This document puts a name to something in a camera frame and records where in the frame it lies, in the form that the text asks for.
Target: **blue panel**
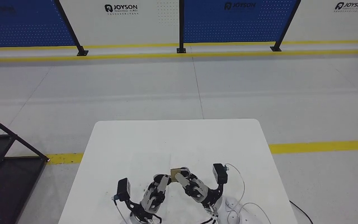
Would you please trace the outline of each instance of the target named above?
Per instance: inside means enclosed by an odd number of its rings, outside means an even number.
[[[277,41],[296,0],[185,0],[184,43]]]
[[[0,46],[75,45],[53,0],[0,0]]]

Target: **wire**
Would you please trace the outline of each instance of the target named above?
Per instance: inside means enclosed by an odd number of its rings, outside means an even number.
[[[115,206],[116,206],[118,212],[121,214],[121,217],[122,217],[123,221],[125,222],[125,224],[128,224],[127,221],[124,219],[124,217],[123,217],[121,211],[119,210],[118,206],[117,205],[115,205]]]
[[[201,224],[207,224],[209,223],[211,220],[213,220],[213,218],[210,218],[209,220],[205,221],[205,222],[202,222]]]
[[[235,204],[235,206],[234,206],[233,208],[231,208],[231,211],[228,211],[229,214],[228,214],[228,217],[227,217],[227,222],[229,223],[229,216],[230,216],[231,212],[235,212],[235,213],[237,214],[237,212],[236,212],[234,209],[235,209],[236,206],[240,203],[241,199],[244,197],[246,186],[245,186],[244,178],[242,178],[242,175],[241,175],[240,171],[239,171],[234,165],[232,165],[232,164],[225,164],[225,166],[226,166],[226,165],[229,165],[229,166],[233,167],[233,168],[240,174],[242,183],[243,183],[243,185],[244,185],[244,190],[243,190],[243,192],[242,192],[242,195],[241,195],[240,199],[237,201],[237,203]]]
[[[247,205],[247,204],[254,204],[254,205],[256,205],[259,209],[261,209],[261,211],[265,214],[265,216],[266,216],[268,222],[271,224],[271,221],[270,221],[269,217],[267,216],[266,212],[265,212],[258,204],[253,203],[253,202],[245,203],[245,204],[240,208],[239,214],[240,214],[241,210],[243,209],[243,207],[244,207],[245,205]]]
[[[234,165],[232,165],[232,164],[225,164],[225,166],[226,166],[226,165],[232,166],[232,167],[240,174],[242,183],[243,183],[243,185],[244,185],[244,190],[243,190],[243,192],[242,192],[242,195],[241,195],[240,199],[238,200],[238,202],[236,203],[236,205],[232,208],[232,210],[234,210],[234,209],[236,208],[236,206],[240,203],[241,199],[244,197],[246,186],[245,186],[244,178],[242,178],[242,175],[241,175],[240,171],[239,171]]]
[[[307,218],[309,219],[309,221],[311,222],[311,224],[313,224],[311,218],[302,210],[300,209],[295,203],[293,203],[292,201],[290,201],[291,204],[293,204],[296,208],[298,208],[301,212],[303,212],[303,214],[305,214],[307,216]]]

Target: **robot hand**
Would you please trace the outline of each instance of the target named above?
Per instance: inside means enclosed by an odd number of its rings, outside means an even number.
[[[146,212],[157,213],[159,207],[164,202],[166,187],[171,183],[171,178],[165,174],[157,174],[154,181],[149,185],[144,193],[143,200],[140,202]]]
[[[130,184],[127,178],[118,181],[117,194],[112,198],[114,202],[115,200],[125,202],[131,211],[130,216],[134,216],[139,223],[152,223],[153,216],[162,223],[162,219],[155,213],[164,202],[166,187],[171,183],[171,178],[165,174],[157,174],[153,179],[139,204],[130,200]]]
[[[180,172],[175,175],[175,178],[183,186],[185,193],[194,201],[202,203],[208,196],[209,188],[194,174],[189,174],[184,177]]]
[[[180,168],[180,171],[175,174],[175,178],[183,186],[187,195],[194,199],[194,201],[201,203],[208,213],[216,216],[214,206],[222,198],[224,184],[228,181],[228,175],[226,168],[222,164],[214,164],[213,173],[216,182],[219,184],[215,190],[206,186],[197,176],[190,173],[186,167]]]

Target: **post base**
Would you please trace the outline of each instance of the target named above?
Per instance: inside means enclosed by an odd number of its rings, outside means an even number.
[[[88,50],[84,50],[82,52],[78,52],[77,56],[86,56],[88,54]]]
[[[275,48],[275,46],[270,47],[273,52],[281,52],[282,50],[280,48]]]
[[[177,53],[178,54],[186,53],[186,49],[185,48],[177,48]]]

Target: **yellow stripe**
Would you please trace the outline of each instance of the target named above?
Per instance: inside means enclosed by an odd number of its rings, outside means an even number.
[[[269,147],[272,154],[351,151],[358,150],[358,141],[270,144]],[[52,154],[47,156],[51,159],[48,165],[79,164],[83,153]]]
[[[64,153],[64,154],[50,154],[48,165],[56,164],[79,164],[82,160],[83,153]]]
[[[272,154],[358,150],[358,141],[271,144]]]
[[[95,60],[95,59],[131,59],[131,58],[191,58],[191,57],[249,57],[270,55],[328,55],[328,54],[358,54],[358,50],[293,50],[285,52],[201,52],[201,53],[159,53],[159,54],[106,54],[88,56],[58,56],[58,57],[8,57],[0,58],[0,62],[43,62],[59,60]]]
[[[225,43],[186,43],[185,46],[232,46],[232,45],[274,45],[275,42],[225,42]],[[358,40],[308,40],[283,41],[282,44],[358,44]],[[166,44],[120,44],[120,45],[87,45],[85,49],[98,48],[157,48],[177,47],[179,43]],[[5,47],[0,50],[76,50],[75,46],[31,46],[31,47]]]

